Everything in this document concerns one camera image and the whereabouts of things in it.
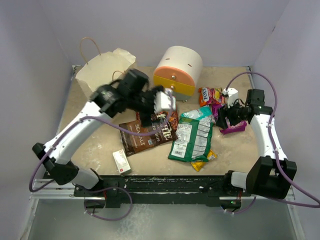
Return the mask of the yellow snack packet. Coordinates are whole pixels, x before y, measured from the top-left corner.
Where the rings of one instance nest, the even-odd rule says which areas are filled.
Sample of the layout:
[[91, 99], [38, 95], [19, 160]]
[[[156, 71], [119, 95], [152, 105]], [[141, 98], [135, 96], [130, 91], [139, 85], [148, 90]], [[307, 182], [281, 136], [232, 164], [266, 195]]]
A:
[[201, 161], [193, 161], [191, 162], [191, 166], [193, 167], [194, 170], [196, 170], [197, 172], [199, 172], [205, 165], [207, 162], [211, 161], [211, 160], [214, 160], [216, 159], [218, 156], [217, 154], [211, 149], [206, 158], [207, 158], [207, 161], [204, 161], [204, 160], [201, 160]]

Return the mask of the white paper bag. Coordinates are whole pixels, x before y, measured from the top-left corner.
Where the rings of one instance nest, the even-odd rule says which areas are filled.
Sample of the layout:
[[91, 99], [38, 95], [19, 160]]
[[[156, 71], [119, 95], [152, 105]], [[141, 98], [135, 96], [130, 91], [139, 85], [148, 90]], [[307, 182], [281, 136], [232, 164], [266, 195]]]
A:
[[[98, 55], [92, 59], [86, 58], [82, 50], [82, 43], [86, 39], [92, 41], [98, 51]], [[88, 100], [101, 85], [110, 84], [113, 80], [122, 78], [127, 70], [137, 67], [136, 57], [129, 51], [116, 48], [114, 51], [101, 52], [91, 37], [81, 39], [79, 51], [85, 64], [75, 74], [75, 80], [80, 87], [83, 100]]]

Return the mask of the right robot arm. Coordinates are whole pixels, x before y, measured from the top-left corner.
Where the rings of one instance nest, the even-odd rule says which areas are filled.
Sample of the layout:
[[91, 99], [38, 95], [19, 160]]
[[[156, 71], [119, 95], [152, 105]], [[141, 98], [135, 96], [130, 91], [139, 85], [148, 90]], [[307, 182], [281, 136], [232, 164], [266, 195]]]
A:
[[[258, 145], [259, 157], [248, 173], [228, 171], [222, 190], [228, 196], [239, 190], [265, 198], [283, 200], [292, 185], [297, 165], [283, 152], [275, 129], [275, 108], [265, 105], [260, 89], [249, 89], [246, 101], [238, 98], [235, 88], [225, 88], [225, 105], [217, 110], [216, 125], [223, 130], [242, 121], [251, 125]], [[173, 142], [169, 159], [191, 162], [203, 160], [209, 150], [210, 120], [181, 117], [177, 125], [178, 139]]]

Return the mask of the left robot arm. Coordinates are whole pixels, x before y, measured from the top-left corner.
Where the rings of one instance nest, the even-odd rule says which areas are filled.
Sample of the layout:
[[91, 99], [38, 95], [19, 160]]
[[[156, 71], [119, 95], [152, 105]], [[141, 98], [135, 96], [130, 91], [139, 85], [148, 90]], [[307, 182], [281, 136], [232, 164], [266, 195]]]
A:
[[103, 124], [112, 125], [113, 118], [125, 110], [139, 112], [146, 126], [159, 106], [165, 88], [149, 86], [149, 77], [138, 69], [130, 69], [122, 79], [99, 86], [79, 114], [57, 136], [47, 143], [35, 143], [32, 151], [58, 185], [73, 183], [85, 188], [91, 196], [103, 191], [103, 180], [92, 169], [81, 169], [71, 158], [78, 148]]

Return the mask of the purple snack bag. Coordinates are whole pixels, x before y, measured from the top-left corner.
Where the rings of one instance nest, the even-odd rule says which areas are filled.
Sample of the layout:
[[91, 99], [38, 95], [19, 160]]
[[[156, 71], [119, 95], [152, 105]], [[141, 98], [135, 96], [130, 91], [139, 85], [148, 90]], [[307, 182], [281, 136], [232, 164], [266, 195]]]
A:
[[[215, 122], [217, 122], [218, 118], [219, 118], [218, 117], [218, 109], [220, 109], [222, 106], [223, 106], [222, 104], [212, 104], [211, 105], [211, 110], [212, 110]], [[219, 127], [219, 131], [223, 135], [236, 133], [236, 132], [243, 132], [243, 131], [245, 131], [245, 129], [247, 127], [247, 122], [246, 121], [241, 121], [237, 125], [230, 125], [229, 120], [226, 119], [226, 123], [227, 123], [227, 128], [226, 129], [223, 129], [223, 128]]]

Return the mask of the red chips bag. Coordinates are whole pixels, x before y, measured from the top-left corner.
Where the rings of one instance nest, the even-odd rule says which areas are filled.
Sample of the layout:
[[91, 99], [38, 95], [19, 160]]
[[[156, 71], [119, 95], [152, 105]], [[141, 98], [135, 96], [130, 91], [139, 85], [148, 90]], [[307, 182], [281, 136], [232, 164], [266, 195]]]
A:
[[[152, 124], [153, 123], [159, 123], [161, 120], [152, 120]], [[178, 111], [177, 110], [174, 110], [171, 115], [170, 115], [170, 118], [168, 120], [171, 128], [173, 129], [174, 132], [177, 131], [178, 129], [178, 123], [179, 123], [179, 115], [178, 115]]]

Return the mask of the teal snack bag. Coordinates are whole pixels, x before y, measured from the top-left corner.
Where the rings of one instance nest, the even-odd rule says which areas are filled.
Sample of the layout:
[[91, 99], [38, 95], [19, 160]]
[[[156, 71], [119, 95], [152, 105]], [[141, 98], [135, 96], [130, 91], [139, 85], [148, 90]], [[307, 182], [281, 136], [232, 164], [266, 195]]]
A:
[[194, 120], [202, 120], [205, 118], [212, 117], [212, 111], [208, 105], [202, 106], [198, 109], [191, 110], [188, 112], [184, 112], [181, 114], [184, 118], [194, 119]]

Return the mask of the brown Kettle chips bag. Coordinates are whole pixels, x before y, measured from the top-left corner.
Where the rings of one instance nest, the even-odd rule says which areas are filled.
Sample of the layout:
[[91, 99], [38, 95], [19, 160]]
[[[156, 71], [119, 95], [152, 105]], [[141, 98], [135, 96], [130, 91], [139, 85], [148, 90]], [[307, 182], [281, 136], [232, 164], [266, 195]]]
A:
[[149, 127], [142, 127], [140, 114], [138, 112], [135, 114], [136, 120], [121, 123], [119, 126], [130, 132], [138, 134], [149, 133], [153, 131], [157, 132], [148, 136], [136, 136], [121, 131], [120, 136], [123, 149], [128, 157], [144, 150], [175, 141], [178, 138], [176, 132], [173, 131], [169, 120], [163, 118], [159, 123], [152, 123], [152, 125]]

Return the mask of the orange Fox's candy bag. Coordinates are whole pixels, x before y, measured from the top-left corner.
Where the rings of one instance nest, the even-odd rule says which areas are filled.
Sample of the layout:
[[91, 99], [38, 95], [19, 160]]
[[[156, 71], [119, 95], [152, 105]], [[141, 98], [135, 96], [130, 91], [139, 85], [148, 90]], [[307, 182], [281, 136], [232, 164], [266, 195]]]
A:
[[225, 97], [223, 96], [223, 90], [221, 87], [209, 88], [200, 87], [199, 93], [199, 106], [204, 107], [207, 105], [224, 105], [226, 103]]

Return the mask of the green snack bag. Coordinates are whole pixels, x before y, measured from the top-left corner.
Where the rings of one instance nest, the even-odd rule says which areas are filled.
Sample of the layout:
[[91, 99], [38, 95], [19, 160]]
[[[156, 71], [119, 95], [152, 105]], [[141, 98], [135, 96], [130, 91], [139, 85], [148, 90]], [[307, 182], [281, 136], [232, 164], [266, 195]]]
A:
[[208, 162], [211, 149], [213, 123], [208, 118], [201, 120], [188, 117], [179, 119], [175, 140], [168, 155], [169, 160], [184, 163]]

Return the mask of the pastel mini drawer cabinet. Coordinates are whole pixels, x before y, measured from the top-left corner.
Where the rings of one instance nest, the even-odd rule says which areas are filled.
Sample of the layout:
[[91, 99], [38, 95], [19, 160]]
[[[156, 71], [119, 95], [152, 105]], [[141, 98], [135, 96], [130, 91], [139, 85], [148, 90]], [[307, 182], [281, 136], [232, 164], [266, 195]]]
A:
[[178, 101], [186, 102], [195, 93], [203, 69], [201, 56], [185, 46], [171, 46], [153, 72], [153, 84], [173, 91]]

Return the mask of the small white box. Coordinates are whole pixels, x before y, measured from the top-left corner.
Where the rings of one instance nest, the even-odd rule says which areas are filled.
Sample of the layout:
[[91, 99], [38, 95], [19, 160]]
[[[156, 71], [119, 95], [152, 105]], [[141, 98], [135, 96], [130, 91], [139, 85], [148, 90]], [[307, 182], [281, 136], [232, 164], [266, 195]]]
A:
[[123, 149], [113, 152], [112, 155], [120, 175], [131, 173], [132, 169]]

